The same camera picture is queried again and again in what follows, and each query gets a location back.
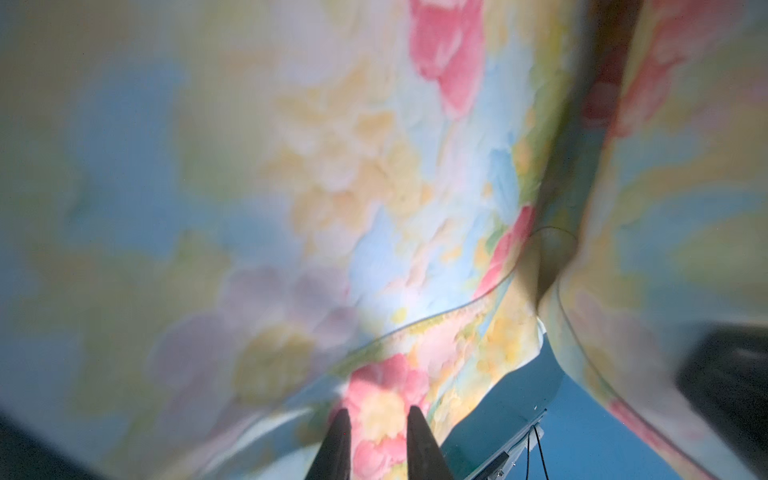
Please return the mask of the pink floral skirt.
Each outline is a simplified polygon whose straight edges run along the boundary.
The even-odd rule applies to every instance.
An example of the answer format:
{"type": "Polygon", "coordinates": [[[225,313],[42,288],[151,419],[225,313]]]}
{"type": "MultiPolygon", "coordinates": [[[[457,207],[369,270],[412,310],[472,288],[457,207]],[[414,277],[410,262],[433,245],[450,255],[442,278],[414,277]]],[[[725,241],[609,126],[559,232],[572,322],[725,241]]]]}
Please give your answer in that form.
{"type": "Polygon", "coordinates": [[[112,479],[406,475],[549,341],[685,479],[767,325],[763,1],[5,1],[1,414],[112,479]]]}

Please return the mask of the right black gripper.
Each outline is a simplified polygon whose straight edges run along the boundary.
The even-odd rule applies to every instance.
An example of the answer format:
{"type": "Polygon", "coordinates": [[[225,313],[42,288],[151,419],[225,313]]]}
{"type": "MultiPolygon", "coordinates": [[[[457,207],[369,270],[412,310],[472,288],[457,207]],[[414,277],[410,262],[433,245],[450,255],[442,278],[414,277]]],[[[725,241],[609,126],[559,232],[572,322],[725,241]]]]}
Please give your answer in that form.
{"type": "Polygon", "coordinates": [[[725,327],[689,355],[676,386],[754,474],[767,472],[767,329],[725,327]]]}

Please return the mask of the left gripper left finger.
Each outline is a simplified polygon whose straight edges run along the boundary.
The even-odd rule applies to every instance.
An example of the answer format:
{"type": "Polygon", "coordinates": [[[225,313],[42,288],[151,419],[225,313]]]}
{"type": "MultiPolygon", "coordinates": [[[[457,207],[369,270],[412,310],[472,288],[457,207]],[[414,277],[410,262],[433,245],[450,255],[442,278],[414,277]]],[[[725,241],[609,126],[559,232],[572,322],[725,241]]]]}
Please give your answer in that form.
{"type": "Polygon", "coordinates": [[[346,408],[338,410],[305,476],[305,480],[351,478],[351,420],[346,408]]]}

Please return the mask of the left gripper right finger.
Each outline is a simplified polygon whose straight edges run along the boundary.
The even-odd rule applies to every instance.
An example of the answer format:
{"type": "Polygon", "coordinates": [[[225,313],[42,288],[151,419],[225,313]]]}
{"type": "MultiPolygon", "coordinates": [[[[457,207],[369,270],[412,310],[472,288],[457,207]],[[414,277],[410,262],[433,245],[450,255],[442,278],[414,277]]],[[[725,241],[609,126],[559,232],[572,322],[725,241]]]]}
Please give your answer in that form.
{"type": "Polygon", "coordinates": [[[407,415],[407,478],[409,480],[453,480],[429,425],[418,406],[407,415]]]}

